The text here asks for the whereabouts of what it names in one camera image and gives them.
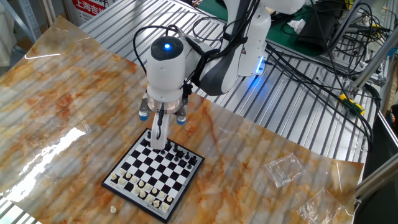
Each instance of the plastic bag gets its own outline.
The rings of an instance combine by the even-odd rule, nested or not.
[[[288,184],[305,172],[303,165],[301,165],[294,153],[263,165],[262,168],[276,187]]]
[[[305,202],[297,213],[309,224],[329,224],[343,208],[329,191],[322,189]]]

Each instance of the chessboard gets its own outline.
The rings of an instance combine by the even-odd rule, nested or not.
[[[150,134],[147,128],[102,186],[168,222],[205,158],[169,139],[163,150],[153,149]]]

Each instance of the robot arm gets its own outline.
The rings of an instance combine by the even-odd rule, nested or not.
[[[305,0],[225,0],[228,25],[220,51],[185,34],[179,38],[161,37],[154,41],[147,59],[147,92],[140,118],[155,112],[151,147],[163,149],[167,142],[170,116],[177,123],[186,120],[188,78],[208,95],[227,93],[238,75],[262,73],[266,36],[271,17],[266,6],[284,13],[295,13]]]

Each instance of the chessboard frame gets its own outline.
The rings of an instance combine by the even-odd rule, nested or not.
[[[200,170],[200,167],[202,166],[203,162],[205,161],[205,158],[198,155],[197,153],[187,149],[186,147],[181,146],[180,144],[176,143],[175,141],[168,139],[172,144],[176,144],[179,148],[182,148],[188,152],[190,152],[191,154],[194,154],[198,159],[198,162],[193,166],[192,168],[192,172],[190,173],[190,176],[188,176],[187,180],[188,182],[186,183],[186,185],[182,186],[181,190],[178,192],[177,197],[175,198],[175,200],[173,200],[173,206],[170,206],[170,208],[167,210],[167,212],[165,213],[161,213],[158,210],[158,208],[156,208],[154,210],[152,205],[143,205],[143,203],[139,203],[133,199],[131,199],[130,197],[124,195],[120,190],[115,189],[114,187],[108,185],[106,183],[106,181],[109,179],[109,176],[112,174],[112,172],[114,172],[114,170],[118,167],[121,166],[122,161],[124,160],[124,158],[127,156],[127,154],[133,149],[133,147],[137,147],[138,145],[140,145],[141,141],[143,139],[146,138],[146,134],[147,132],[150,131],[149,128],[146,128],[142,134],[136,139],[136,141],[130,146],[130,148],[126,151],[126,153],[122,156],[122,158],[120,158],[120,160],[116,163],[116,165],[111,169],[111,171],[107,174],[107,176],[104,178],[104,180],[102,181],[101,185],[105,188],[107,188],[108,190],[112,191],[113,193],[115,193],[116,195],[122,197],[123,199],[132,202],[134,205],[137,205],[139,208],[141,208],[143,211],[147,212],[148,214],[152,215],[153,217],[155,217],[156,219],[167,223],[175,209],[178,207],[179,203],[181,202],[181,199],[183,198],[183,196],[185,195],[185,192],[187,191],[187,189],[189,188],[190,184],[192,183],[192,181],[194,180],[195,176],[197,175],[197,172]]]

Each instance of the marble pattern sheet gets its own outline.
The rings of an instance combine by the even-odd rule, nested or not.
[[[146,85],[140,67],[58,18],[0,78],[0,194],[42,223],[160,223],[101,186],[152,126],[138,116]],[[332,223],[351,223],[362,164],[315,154],[195,94],[169,138],[206,158],[169,223],[305,223],[297,209],[322,188],[345,206]],[[292,152],[306,172],[276,188],[261,166]]]

